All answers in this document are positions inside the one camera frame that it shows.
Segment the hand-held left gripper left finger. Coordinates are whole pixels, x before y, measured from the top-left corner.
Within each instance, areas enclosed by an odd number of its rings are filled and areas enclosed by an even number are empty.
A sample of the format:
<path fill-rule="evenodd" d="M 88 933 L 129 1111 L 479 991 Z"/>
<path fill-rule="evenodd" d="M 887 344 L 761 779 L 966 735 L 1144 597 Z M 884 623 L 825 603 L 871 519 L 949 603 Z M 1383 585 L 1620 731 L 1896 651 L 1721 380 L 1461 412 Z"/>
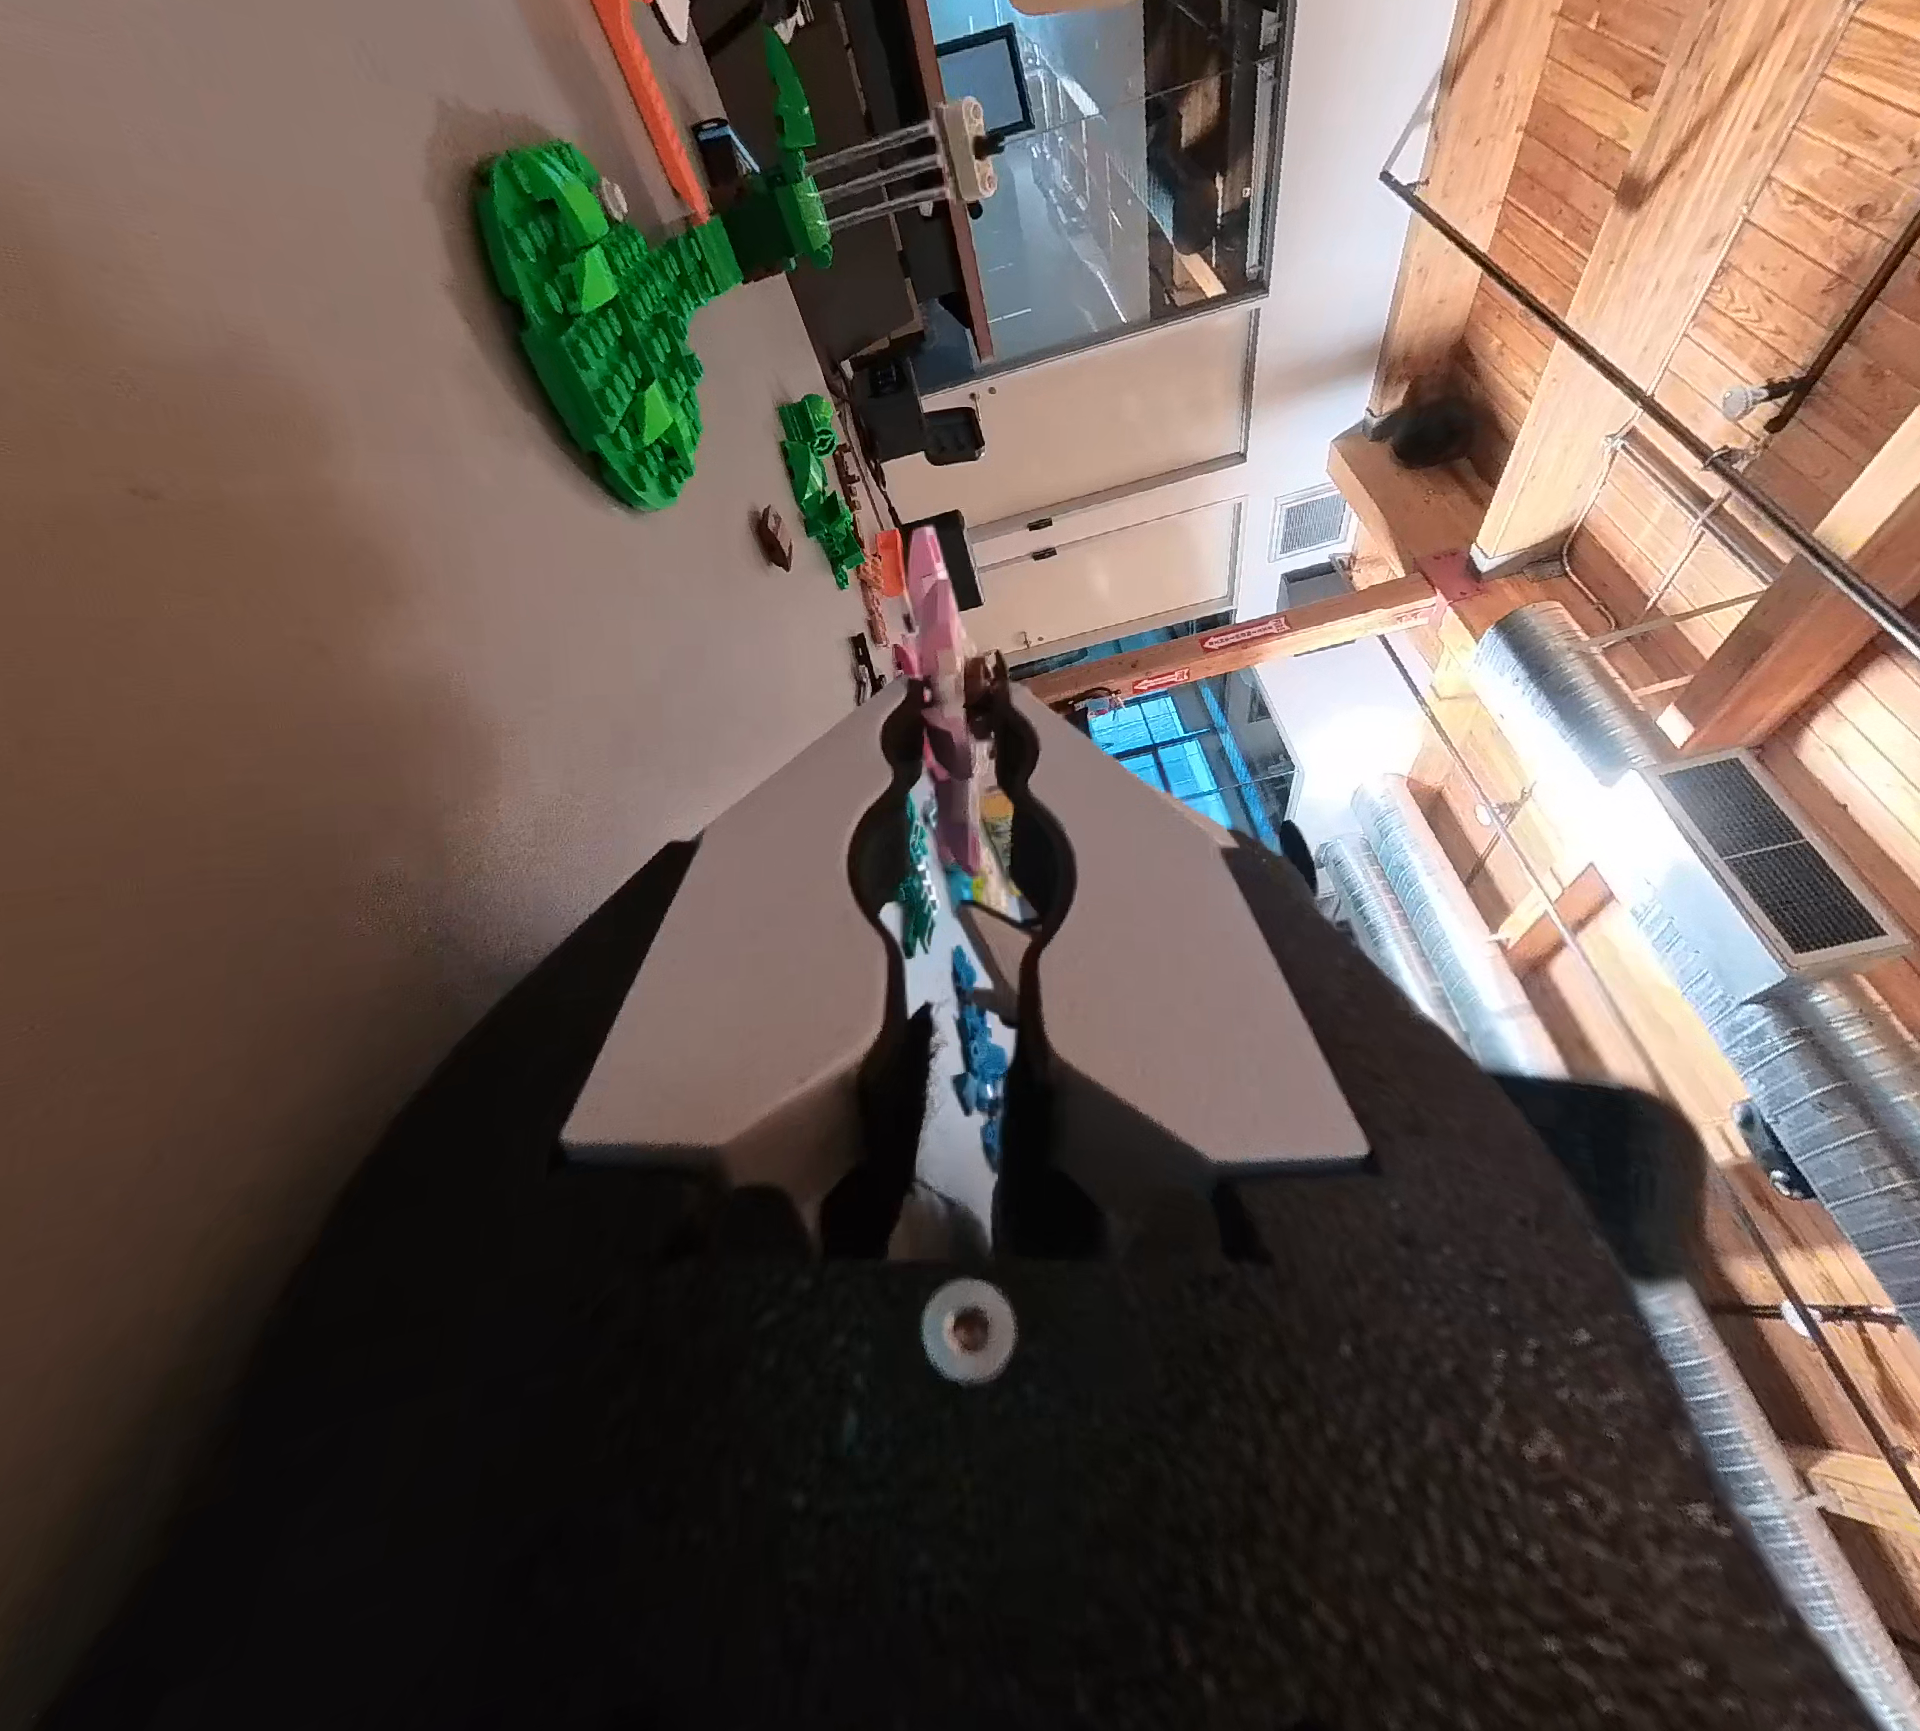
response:
<path fill-rule="evenodd" d="M 927 1069 L 856 839 L 871 813 L 899 835 L 922 705 L 889 683 L 706 825 L 564 1119 L 567 1171 L 773 1187 L 804 1213 L 852 1175 L 913 1189 Z"/>

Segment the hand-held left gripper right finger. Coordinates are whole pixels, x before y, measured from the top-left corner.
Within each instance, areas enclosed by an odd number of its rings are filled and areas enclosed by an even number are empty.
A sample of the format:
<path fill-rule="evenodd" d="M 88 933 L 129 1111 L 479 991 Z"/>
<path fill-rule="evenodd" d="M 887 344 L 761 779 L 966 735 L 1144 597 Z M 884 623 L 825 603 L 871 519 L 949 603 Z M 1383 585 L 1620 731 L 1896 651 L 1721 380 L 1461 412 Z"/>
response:
<path fill-rule="evenodd" d="M 1035 913 L 996 1249 L 1259 1255 L 1249 1187 L 1372 1151 L 1254 909 L 1291 901 L 1294 871 L 1140 783 L 1025 687 L 973 711 Z"/>

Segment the pink lego flower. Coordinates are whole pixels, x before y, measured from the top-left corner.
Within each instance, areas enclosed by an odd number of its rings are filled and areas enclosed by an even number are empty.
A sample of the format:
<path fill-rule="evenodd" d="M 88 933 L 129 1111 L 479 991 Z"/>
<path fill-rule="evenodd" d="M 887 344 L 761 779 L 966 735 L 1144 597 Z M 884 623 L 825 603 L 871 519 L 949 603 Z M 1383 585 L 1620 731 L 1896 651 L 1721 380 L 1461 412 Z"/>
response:
<path fill-rule="evenodd" d="M 899 669 L 920 687 L 929 839 L 948 869 L 973 877 L 984 863 L 982 803 L 994 769 L 990 663 L 972 651 L 939 533 L 904 539 L 911 631 L 895 645 Z"/>

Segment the pile of blue lego pieces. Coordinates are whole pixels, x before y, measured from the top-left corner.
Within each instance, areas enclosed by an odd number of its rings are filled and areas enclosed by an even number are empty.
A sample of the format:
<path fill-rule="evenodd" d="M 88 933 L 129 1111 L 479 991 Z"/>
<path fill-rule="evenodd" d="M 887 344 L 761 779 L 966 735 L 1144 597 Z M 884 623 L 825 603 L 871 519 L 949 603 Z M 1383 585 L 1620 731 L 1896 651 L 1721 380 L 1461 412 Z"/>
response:
<path fill-rule="evenodd" d="M 992 1015 L 977 997 L 980 975 L 967 949 L 955 943 L 949 951 L 949 983 L 960 1063 L 952 1077 L 952 1089 L 962 1115 L 976 1121 L 976 1139 L 985 1165 L 998 1171 L 1001 1163 L 1003 1085 L 1011 1053 L 994 1035 Z"/>

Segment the pile of green lego pieces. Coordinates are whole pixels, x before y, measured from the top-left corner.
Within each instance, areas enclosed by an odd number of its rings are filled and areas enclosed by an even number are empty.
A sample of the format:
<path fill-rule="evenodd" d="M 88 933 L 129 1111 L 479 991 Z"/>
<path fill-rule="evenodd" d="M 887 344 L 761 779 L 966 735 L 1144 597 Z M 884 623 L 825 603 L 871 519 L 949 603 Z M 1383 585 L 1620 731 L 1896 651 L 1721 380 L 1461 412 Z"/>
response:
<path fill-rule="evenodd" d="M 838 483 L 836 458 L 843 446 L 834 406 L 819 394 L 781 402 L 777 424 L 780 460 L 804 533 L 821 549 L 834 583 L 846 589 L 867 551 L 853 507 Z"/>

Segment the green lego plant model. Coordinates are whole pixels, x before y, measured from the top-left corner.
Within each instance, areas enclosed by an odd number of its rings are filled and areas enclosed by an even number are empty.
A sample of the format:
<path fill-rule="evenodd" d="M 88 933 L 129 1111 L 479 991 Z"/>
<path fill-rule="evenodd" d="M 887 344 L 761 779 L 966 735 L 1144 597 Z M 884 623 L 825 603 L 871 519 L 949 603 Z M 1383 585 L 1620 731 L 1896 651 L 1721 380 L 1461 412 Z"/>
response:
<path fill-rule="evenodd" d="M 976 96 L 816 158 L 819 134 L 785 42 L 757 32 L 771 90 L 766 164 L 726 118 L 695 126 L 711 204 L 652 240 L 611 210 L 611 184 L 567 142 L 482 170 L 474 216 L 519 348 L 600 485 L 623 507 L 670 507 L 703 438 L 697 312 L 734 290 L 834 266 L 836 238 L 933 206 L 977 216 L 1006 130 Z"/>

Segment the ceiling air vent grille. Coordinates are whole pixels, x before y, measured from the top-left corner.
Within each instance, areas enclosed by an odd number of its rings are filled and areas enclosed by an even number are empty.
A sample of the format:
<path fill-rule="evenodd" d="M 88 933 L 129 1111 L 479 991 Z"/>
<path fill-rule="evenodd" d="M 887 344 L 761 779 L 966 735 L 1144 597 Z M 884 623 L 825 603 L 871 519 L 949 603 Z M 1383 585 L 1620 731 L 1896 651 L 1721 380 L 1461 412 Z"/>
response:
<path fill-rule="evenodd" d="M 1743 749 L 1648 767 L 1643 899 L 1728 975 L 1844 975 L 1911 951 L 1908 927 Z"/>

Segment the black ceiling pipe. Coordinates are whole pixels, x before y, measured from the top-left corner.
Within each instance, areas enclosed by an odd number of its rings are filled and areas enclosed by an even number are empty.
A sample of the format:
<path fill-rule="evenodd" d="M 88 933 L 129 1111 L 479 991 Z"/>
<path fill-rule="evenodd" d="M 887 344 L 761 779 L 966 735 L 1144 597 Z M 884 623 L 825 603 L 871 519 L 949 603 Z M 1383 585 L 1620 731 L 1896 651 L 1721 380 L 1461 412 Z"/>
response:
<path fill-rule="evenodd" d="M 1691 458 L 1696 467 L 1715 473 L 1724 495 L 1737 499 L 1748 513 L 1760 517 L 1764 525 L 1771 527 L 1779 539 L 1788 543 L 1788 551 L 1804 559 L 1824 585 L 1834 589 L 1849 607 L 1864 613 L 1872 625 L 1884 637 L 1891 639 L 1904 653 L 1910 657 L 1917 655 L 1916 621 L 1894 601 L 1886 589 L 1872 585 L 1849 559 L 1841 557 L 1836 545 L 1828 543 L 1798 517 L 1792 517 L 1778 499 L 1764 493 L 1757 483 L 1745 477 L 1735 464 L 1734 448 L 1710 448 L 1707 442 L 1700 438 L 1683 420 L 1680 420 L 1677 414 L 1674 414 L 1661 400 L 1635 384 L 1566 320 L 1552 312 L 1548 304 L 1535 298 L 1521 280 L 1514 278 L 1504 266 L 1499 266 L 1499 262 L 1478 248 L 1443 214 L 1427 206 L 1419 190 L 1399 180 L 1389 166 L 1383 166 L 1378 172 L 1375 182 L 1380 182 L 1380 186 L 1402 208 L 1406 208 L 1412 218 L 1442 238 L 1442 242 L 1454 254 L 1469 262 L 1486 278 L 1491 278 L 1495 288 L 1530 318 L 1542 324 L 1558 346 L 1572 352 L 1583 368 L 1593 372 L 1616 396 L 1620 396 L 1620 400 L 1626 400 L 1631 414 L 1643 416 L 1648 422 L 1651 422 L 1661 434 L 1668 436 L 1668 440 L 1672 440 Z"/>

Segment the orange brick separator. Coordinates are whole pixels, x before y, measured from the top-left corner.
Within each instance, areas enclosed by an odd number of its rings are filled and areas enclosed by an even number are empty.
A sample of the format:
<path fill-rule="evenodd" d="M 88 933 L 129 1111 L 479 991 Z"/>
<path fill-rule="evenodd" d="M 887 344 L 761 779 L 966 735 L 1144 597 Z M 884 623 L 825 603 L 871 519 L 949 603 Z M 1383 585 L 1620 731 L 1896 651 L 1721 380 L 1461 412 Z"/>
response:
<path fill-rule="evenodd" d="M 646 8 L 652 2 L 587 0 L 668 186 L 690 220 L 703 224 L 711 216 L 706 176 L 683 142 L 678 116 L 637 36 L 635 8 Z"/>

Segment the silver spiral air duct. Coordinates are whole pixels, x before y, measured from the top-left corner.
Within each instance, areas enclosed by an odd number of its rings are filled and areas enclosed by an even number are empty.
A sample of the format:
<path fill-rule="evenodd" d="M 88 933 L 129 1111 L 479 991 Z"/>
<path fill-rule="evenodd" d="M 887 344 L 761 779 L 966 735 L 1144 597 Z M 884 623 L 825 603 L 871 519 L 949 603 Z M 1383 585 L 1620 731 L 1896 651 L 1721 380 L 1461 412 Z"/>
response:
<path fill-rule="evenodd" d="M 1651 1329 L 1739 1515 L 1878 1727 L 1916 1727 L 1916 1027 L 1844 975 L 1728 975 L 1643 897 L 1685 761 L 1560 603 L 1275 669 L 1294 811 L 1359 949 L 1480 1063 L 1660 1097 L 1706 1159 Z"/>

